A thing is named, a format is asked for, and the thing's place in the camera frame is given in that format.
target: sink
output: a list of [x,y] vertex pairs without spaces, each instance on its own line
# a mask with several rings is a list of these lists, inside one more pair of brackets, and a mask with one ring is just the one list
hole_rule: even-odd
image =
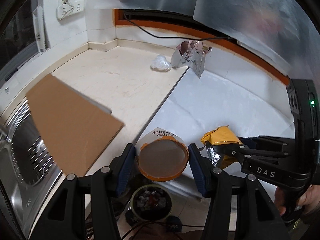
[[62,171],[36,129],[28,101],[15,112],[6,129],[7,136],[0,142],[0,178],[28,238],[44,200]]

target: paper cup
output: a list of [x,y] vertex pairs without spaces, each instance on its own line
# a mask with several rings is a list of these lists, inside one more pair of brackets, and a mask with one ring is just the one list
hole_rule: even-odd
[[140,172],[153,181],[168,181],[181,175],[189,152],[183,140],[173,133],[156,128],[136,144]]

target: wall socket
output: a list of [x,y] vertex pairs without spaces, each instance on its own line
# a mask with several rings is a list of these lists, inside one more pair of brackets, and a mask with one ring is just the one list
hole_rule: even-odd
[[83,0],[59,0],[59,6],[57,8],[57,18],[60,21],[65,17],[82,12],[83,10]]

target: blue gripper pad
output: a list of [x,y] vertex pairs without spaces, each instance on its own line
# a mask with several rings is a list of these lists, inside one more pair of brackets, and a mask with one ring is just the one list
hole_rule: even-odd
[[124,192],[125,187],[127,186],[127,182],[130,176],[131,168],[133,166],[135,155],[136,155],[136,148],[133,146],[132,143],[128,143],[116,166],[115,172],[117,173],[117,187],[116,187],[117,196],[119,196],[122,192]]
[[191,167],[193,178],[196,182],[198,191],[202,194],[203,197],[207,197],[209,191],[211,190],[211,171],[209,166],[212,164],[205,163],[205,159],[209,162],[208,158],[202,157],[197,146],[194,143],[191,143],[188,146],[189,151],[189,164]]

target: wooden frame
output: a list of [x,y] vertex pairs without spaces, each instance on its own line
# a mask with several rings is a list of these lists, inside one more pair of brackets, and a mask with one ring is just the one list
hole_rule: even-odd
[[[124,20],[122,17],[122,10],[120,9],[114,9],[114,16],[115,16],[115,26],[117,25],[132,25],[128,21]],[[174,31],[177,33],[183,33],[187,35],[191,35],[198,38],[206,38],[213,36],[212,34],[208,34],[206,32],[198,31],[192,28],[175,25],[175,24],[169,24],[169,23],[162,23],[162,22],[154,22],[154,21],[141,21],[141,20],[133,20],[136,24],[139,26],[144,27],[152,27],[152,28],[159,28],[169,31]],[[227,40],[213,40],[211,41],[215,44],[218,44],[222,47],[225,47],[226,49],[229,49],[239,55],[241,55],[244,58],[247,58],[248,60],[252,61],[253,63],[260,66],[262,69],[264,69],[266,72],[280,80],[283,84],[288,85],[289,84],[289,78],[288,76],[283,75],[279,70],[277,70],[275,67],[270,65],[268,62],[263,60],[262,58],[258,57],[257,55],[253,54],[252,52],[248,51],[247,49],[234,44]]]

